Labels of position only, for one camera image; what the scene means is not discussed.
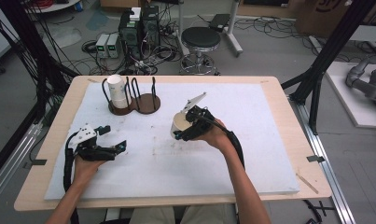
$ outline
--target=person's arm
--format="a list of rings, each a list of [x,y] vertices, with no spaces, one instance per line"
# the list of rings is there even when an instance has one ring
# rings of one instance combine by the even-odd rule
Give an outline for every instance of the person's arm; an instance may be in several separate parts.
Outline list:
[[[92,177],[97,172],[98,167],[104,161],[83,161],[80,156],[75,158],[75,176],[71,187],[65,192],[65,195],[60,200],[56,209],[48,218],[47,224],[65,223],[67,224],[74,209],[77,207],[77,202],[80,196],[89,185]]]
[[[240,223],[271,223],[266,208],[226,134],[216,126],[213,126],[208,133],[198,137],[197,140],[206,141],[210,146],[219,149],[225,157],[236,196]]]

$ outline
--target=black pole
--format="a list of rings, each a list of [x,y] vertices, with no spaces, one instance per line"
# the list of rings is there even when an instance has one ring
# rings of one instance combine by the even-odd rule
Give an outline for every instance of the black pole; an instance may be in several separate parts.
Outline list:
[[[309,125],[314,134],[317,134],[316,118],[322,78],[375,3],[376,0],[355,0],[330,35],[313,65],[305,73],[282,84],[282,87],[286,89],[300,82],[296,91],[290,95],[290,100],[298,104],[304,104],[309,94],[313,92]]]

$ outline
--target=table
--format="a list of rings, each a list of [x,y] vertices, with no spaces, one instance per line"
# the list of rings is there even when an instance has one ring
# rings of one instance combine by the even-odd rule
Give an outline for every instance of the table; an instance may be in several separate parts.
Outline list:
[[[151,83],[152,77],[137,77],[139,83]],[[18,211],[54,209],[58,201],[45,201],[44,195],[51,179],[52,167],[58,152],[67,137],[87,86],[91,82],[101,82],[104,77],[82,76],[74,78],[63,104],[49,129],[49,133],[38,153],[38,159],[48,160],[44,166],[33,166],[15,202]],[[157,83],[253,83],[263,89],[285,150],[299,181],[300,192],[287,195],[261,195],[261,199],[293,200],[327,198],[331,195],[329,184],[317,162],[308,162],[313,155],[309,143],[299,126],[299,122],[275,77],[190,77],[156,76]],[[232,196],[164,197],[117,200],[87,200],[80,202],[80,208],[138,207],[153,205],[185,205],[203,203],[234,203]]]

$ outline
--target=white cup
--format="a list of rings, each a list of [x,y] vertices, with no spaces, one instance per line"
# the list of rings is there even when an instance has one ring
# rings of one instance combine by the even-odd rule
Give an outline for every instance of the white cup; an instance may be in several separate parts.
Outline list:
[[[112,104],[117,108],[126,108],[128,106],[126,93],[124,92],[124,81],[121,75],[115,74],[106,79],[109,87]],[[127,94],[129,103],[132,101],[130,95]]]
[[[186,120],[185,113],[177,113],[174,115],[173,124],[171,126],[170,134],[173,139],[175,139],[175,131],[184,131],[189,128],[191,124]]]

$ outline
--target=person's left hand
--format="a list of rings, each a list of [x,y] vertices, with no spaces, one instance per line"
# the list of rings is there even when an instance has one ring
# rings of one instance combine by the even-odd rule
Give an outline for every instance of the person's left hand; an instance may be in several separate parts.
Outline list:
[[[105,161],[84,161],[79,155],[75,157],[75,175],[73,184],[87,184]]]

